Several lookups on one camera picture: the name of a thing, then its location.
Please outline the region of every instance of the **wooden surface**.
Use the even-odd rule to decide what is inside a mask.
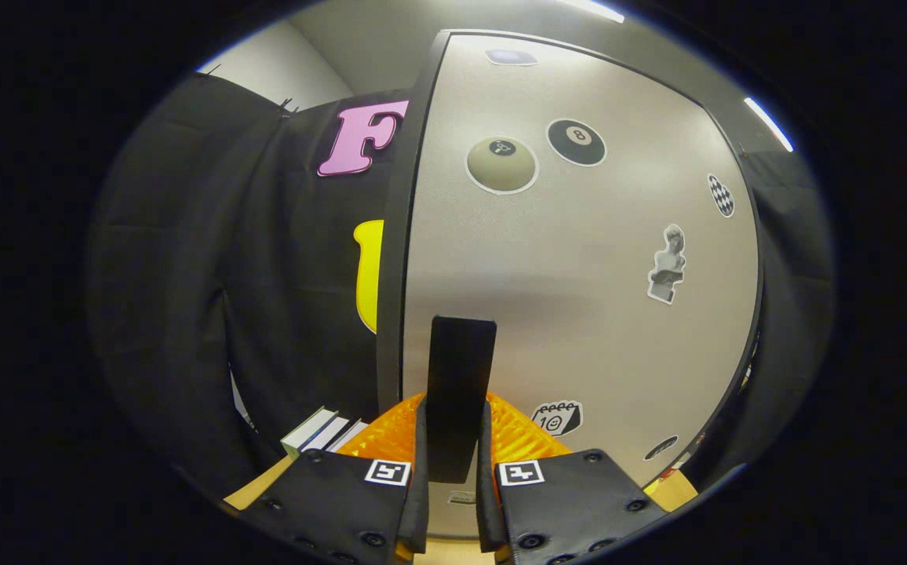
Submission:
[[[655,504],[662,507],[662,510],[673,512],[691,498],[697,497],[698,491],[694,489],[687,477],[683,476],[682,472],[674,471],[668,478],[657,479],[645,487],[645,494],[648,494]]]
[[[245,510],[245,508],[248,508],[256,498],[264,493],[264,490],[271,486],[271,484],[282,475],[282,472],[285,472],[291,462],[293,462],[293,459],[291,459],[289,455],[283,457],[278,464],[272,465],[266,472],[257,476],[257,478],[248,483],[248,485],[241,487],[237,493],[224,498],[225,503],[232,505],[232,507],[238,510]]]

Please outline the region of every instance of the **white wall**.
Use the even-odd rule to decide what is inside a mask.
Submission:
[[[301,110],[353,96],[335,69],[303,35],[282,19],[242,40],[198,69]]]

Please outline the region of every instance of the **ceiling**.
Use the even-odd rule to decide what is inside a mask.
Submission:
[[[630,14],[618,23],[556,0],[328,0],[289,21],[353,93],[411,87],[442,29],[499,29],[603,53],[690,94],[746,151],[784,151],[705,58]]]

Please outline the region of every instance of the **ceiling light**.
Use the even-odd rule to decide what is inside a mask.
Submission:
[[[623,21],[625,21],[625,16],[618,14],[617,12],[611,10],[610,8],[608,8],[606,6],[601,6],[600,4],[593,2],[593,0],[558,0],[558,1],[561,2],[562,4],[568,4],[570,6],[574,6],[581,10],[586,10],[587,12],[594,13],[598,16],[605,17],[608,20],[616,21],[618,23],[622,23]]]
[[[757,106],[757,103],[755,103],[755,101],[752,99],[745,99],[743,101],[747,103],[747,106],[750,107],[750,110],[753,110],[755,114],[758,115],[765,122],[765,124],[768,125],[768,128],[770,128],[770,132],[774,134],[774,137],[776,137],[781,142],[781,144],[785,146],[785,149],[787,149],[789,153],[791,153],[791,151],[793,151],[792,144],[788,143],[788,138],[785,137],[784,133],[781,133],[781,129],[778,128],[778,125],[775,124],[773,119],[770,119],[770,116],[767,115],[767,113],[764,111],[764,108]]]

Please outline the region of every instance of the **sticker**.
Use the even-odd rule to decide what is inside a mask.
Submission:
[[[733,202],[733,194],[729,192],[726,185],[719,181],[719,177],[708,175],[708,188],[712,189],[712,199],[715,199],[715,205],[719,207],[719,213],[726,218],[733,217],[736,211],[736,203]]]
[[[407,464],[407,462],[374,459],[370,465],[370,471],[366,474],[366,480],[369,483],[404,487],[408,482],[410,471],[411,464]]]
[[[515,153],[515,145],[510,140],[494,140],[489,143],[489,151],[499,157],[508,157]]]
[[[356,226],[353,239],[359,243],[356,268],[356,311],[363,325],[377,333],[377,287],[381,278],[381,241],[384,221],[368,221]]]
[[[582,425],[582,403],[575,400],[545,402],[534,410],[530,419],[551,436],[564,436]]]
[[[687,241],[683,229],[676,223],[662,230],[662,240],[666,242],[666,248],[655,254],[655,268],[648,272],[647,294],[650,299],[673,304],[674,286],[683,283],[683,269],[687,266],[687,258],[683,256]]]
[[[531,67],[537,64],[534,55],[514,49],[489,49],[485,51],[485,57],[489,57],[492,64],[511,64],[517,67]]]
[[[521,140],[508,136],[479,140],[468,150],[464,168],[471,182],[499,196],[525,191],[540,173],[534,152]]]
[[[548,124],[548,143],[559,157],[580,167],[595,167],[607,157],[600,133],[575,119],[555,119]]]
[[[387,147],[394,139],[397,118],[404,119],[407,110],[408,100],[401,100],[339,111],[342,125],[328,160],[318,167],[318,176],[351,175],[369,169],[373,159],[364,153],[366,142],[371,140],[378,151]],[[371,125],[378,115],[381,119]]]
[[[668,450],[670,447],[673,447],[673,443],[676,443],[676,440],[677,436],[668,437],[667,439],[662,441],[662,443],[659,443],[658,446],[652,447],[652,451],[650,451],[650,453],[648,454],[645,454],[643,461],[649,461],[652,457],[657,457],[657,455],[664,453],[664,451]]]
[[[541,466],[536,461],[516,461],[511,464],[499,464],[500,484],[503,487],[518,487],[519,485],[535,485],[543,483],[544,475]]]
[[[447,503],[452,505],[478,504],[478,497],[475,496],[475,493],[469,493],[466,490],[451,490]]]

